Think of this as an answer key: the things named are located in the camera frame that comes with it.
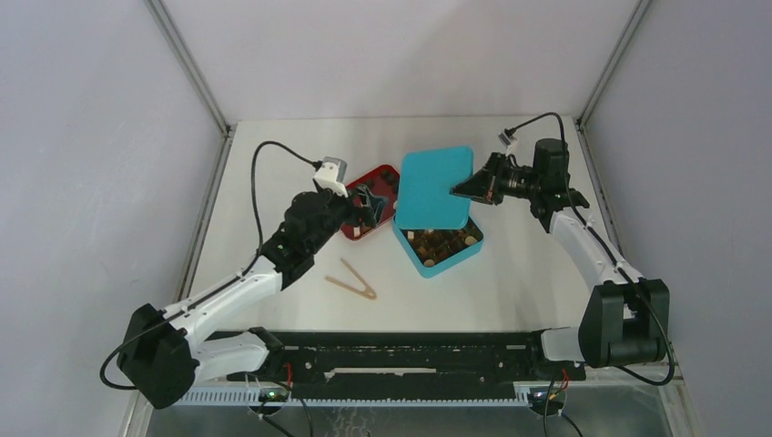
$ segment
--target teal lid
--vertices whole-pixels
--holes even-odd
[[[469,219],[472,201],[451,195],[451,188],[472,175],[469,146],[440,148],[405,155],[394,223],[400,229],[460,229]]]

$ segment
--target metal floor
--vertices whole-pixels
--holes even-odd
[[[671,436],[657,388],[576,387],[565,412],[582,433],[594,437]],[[527,408],[404,407],[312,408],[316,437],[543,436],[541,417]],[[296,437],[309,435],[301,408],[272,418]],[[553,437],[575,436],[562,418],[549,419]],[[170,407],[153,412],[147,436],[281,436],[244,407]]]

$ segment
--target wooden tweezers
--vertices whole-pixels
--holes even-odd
[[[375,290],[373,290],[370,284],[368,284],[367,281],[364,280],[364,278],[359,273],[357,273],[357,270],[355,270],[351,266],[351,264],[349,264],[349,262],[343,258],[340,259],[340,262],[342,262],[343,265],[346,266],[346,269],[348,269],[352,275],[354,275],[357,279],[360,280],[362,285],[364,285],[364,290],[357,290],[353,288],[351,285],[345,282],[342,282],[338,279],[335,279],[332,276],[325,276],[324,279],[332,284],[337,285],[338,287],[341,287],[344,290],[348,290],[354,294],[358,294],[365,299],[376,300],[378,298],[378,295],[375,294]]]

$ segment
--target teal box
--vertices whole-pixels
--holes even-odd
[[[397,228],[396,224],[391,228],[418,273],[424,278],[437,276],[478,253],[483,247],[483,232],[472,218],[468,218],[462,229],[456,230],[407,230]],[[412,233],[412,241],[408,240],[409,233]],[[427,253],[418,253],[418,250],[415,249],[417,247],[428,248]],[[447,258],[444,257],[446,250],[449,255]],[[436,259],[433,255],[439,256],[441,260],[436,263],[427,263],[428,259]]]
[[[451,188],[472,175],[469,146],[412,152],[402,159],[399,208],[394,223],[401,229],[461,229],[472,201],[451,195]]]

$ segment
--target red wire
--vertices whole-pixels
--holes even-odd
[[[287,385],[292,387],[292,364],[286,363],[284,367],[287,368]]]
[[[568,377],[568,372],[563,369],[563,385],[560,387],[560,391],[563,391],[568,388],[568,382],[571,381],[571,378]]]

